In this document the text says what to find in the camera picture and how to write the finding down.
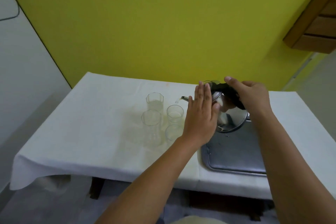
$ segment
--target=black kettle handle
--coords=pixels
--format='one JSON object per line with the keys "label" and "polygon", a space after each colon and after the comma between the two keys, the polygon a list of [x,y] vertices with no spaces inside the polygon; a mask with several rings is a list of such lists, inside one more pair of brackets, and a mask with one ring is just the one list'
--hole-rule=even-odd
{"label": "black kettle handle", "polygon": [[246,110],[243,103],[239,100],[239,97],[237,96],[238,95],[237,91],[231,86],[229,86],[227,83],[219,83],[219,84],[212,83],[210,89],[211,93],[215,91],[220,91],[224,93],[224,95],[227,96],[236,107],[242,110]]}

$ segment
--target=table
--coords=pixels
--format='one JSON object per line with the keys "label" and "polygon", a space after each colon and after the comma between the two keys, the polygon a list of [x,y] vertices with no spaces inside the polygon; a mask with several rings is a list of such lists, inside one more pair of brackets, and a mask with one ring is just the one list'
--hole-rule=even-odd
{"label": "table", "polygon": [[[87,73],[15,156],[10,187],[37,177],[77,174],[132,182],[168,148],[144,147],[141,114],[159,92],[164,110],[195,85]],[[272,109],[299,151],[336,197],[336,143],[295,92],[270,92]],[[187,102],[179,105],[187,110]],[[271,199],[266,177],[216,173],[195,153],[175,188]]]}

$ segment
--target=stainless steel kettle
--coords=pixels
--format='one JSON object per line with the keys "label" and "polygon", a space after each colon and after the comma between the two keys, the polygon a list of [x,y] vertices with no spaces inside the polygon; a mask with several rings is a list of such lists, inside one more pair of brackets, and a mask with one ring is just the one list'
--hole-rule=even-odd
{"label": "stainless steel kettle", "polygon": [[212,104],[219,103],[220,109],[216,131],[230,133],[239,129],[248,117],[243,103],[239,100],[237,91],[226,83],[206,81],[210,85]]}

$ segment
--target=drinking glass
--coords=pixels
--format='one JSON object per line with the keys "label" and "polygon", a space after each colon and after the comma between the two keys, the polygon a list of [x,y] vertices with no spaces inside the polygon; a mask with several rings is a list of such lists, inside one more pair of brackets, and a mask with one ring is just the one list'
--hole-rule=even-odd
{"label": "drinking glass", "polygon": [[163,116],[163,95],[153,92],[146,97],[147,109],[156,110]]}
{"label": "drinking glass", "polygon": [[171,105],[167,108],[167,118],[169,125],[181,124],[183,120],[183,108],[179,105]]}
{"label": "drinking glass", "polygon": [[142,114],[145,145],[158,146],[161,143],[161,119],[161,114],[156,110],[148,110]]}
{"label": "drinking glass", "polygon": [[165,135],[167,143],[171,145],[178,137],[182,136],[183,128],[179,125],[170,125],[167,127]]}

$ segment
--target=left hand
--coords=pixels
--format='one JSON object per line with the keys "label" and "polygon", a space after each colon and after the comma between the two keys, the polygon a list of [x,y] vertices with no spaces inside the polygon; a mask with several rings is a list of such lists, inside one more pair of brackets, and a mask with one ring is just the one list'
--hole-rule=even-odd
{"label": "left hand", "polygon": [[182,136],[199,143],[199,146],[209,142],[215,133],[219,107],[218,103],[212,105],[209,84],[200,81],[195,88],[195,100],[189,96]]}

